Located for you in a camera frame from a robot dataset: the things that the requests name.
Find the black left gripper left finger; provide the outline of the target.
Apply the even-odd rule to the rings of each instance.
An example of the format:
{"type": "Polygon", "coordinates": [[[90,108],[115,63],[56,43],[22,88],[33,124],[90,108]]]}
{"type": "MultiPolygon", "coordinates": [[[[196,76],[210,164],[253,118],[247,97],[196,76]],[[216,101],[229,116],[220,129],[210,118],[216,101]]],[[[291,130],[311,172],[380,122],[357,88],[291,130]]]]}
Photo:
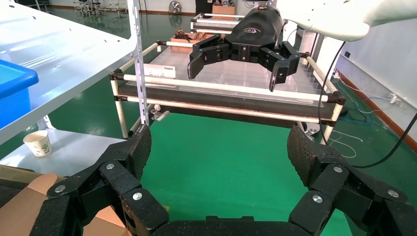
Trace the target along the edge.
{"type": "Polygon", "coordinates": [[[106,207],[132,235],[154,233],[169,221],[169,213],[140,182],[150,151],[147,125],[131,139],[109,145],[93,165],[48,190],[30,234],[80,236],[106,207]]]}

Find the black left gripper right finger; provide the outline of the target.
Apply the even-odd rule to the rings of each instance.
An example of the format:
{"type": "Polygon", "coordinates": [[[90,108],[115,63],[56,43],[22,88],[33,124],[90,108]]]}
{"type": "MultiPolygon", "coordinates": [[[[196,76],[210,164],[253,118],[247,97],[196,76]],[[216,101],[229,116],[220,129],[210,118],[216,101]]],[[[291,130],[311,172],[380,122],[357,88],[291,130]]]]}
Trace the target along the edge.
{"type": "Polygon", "coordinates": [[[417,212],[399,189],[356,169],[333,147],[310,140],[293,126],[288,158],[308,189],[289,222],[318,236],[333,212],[348,216],[369,236],[414,236],[417,212]]]}

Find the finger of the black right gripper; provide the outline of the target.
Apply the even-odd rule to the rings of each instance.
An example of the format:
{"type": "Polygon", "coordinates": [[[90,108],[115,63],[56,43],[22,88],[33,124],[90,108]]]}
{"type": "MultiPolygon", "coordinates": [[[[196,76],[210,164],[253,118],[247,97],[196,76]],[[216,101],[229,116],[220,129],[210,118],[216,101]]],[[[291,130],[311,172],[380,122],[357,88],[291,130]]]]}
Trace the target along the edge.
{"type": "Polygon", "coordinates": [[[214,64],[231,59],[233,43],[226,36],[220,34],[209,37],[194,44],[189,55],[187,66],[188,78],[193,80],[205,65],[214,64]]]}
{"type": "Polygon", "coordinates": [[[274,91],[277,84],[286,82],[289,75],[298,69],[300,55],[288,42],[282,41],[274,49],[263,47],[259,50],[259,64],[271,72],[269,90],[274,91]]]}

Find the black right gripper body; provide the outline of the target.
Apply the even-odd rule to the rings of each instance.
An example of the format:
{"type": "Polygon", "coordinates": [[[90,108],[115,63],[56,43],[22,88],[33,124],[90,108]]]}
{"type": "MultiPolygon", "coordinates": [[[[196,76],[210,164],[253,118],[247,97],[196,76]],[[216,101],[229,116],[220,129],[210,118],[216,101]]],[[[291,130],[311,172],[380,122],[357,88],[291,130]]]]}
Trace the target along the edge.
{"type": "Polygon", "coordinates": [[[261,49],[273,50],[282,30],[282,18],[277,9],[266,6],[253,8],[232,32],[225,36],[229,45],[230,59],[258,62],[261,49]]]}

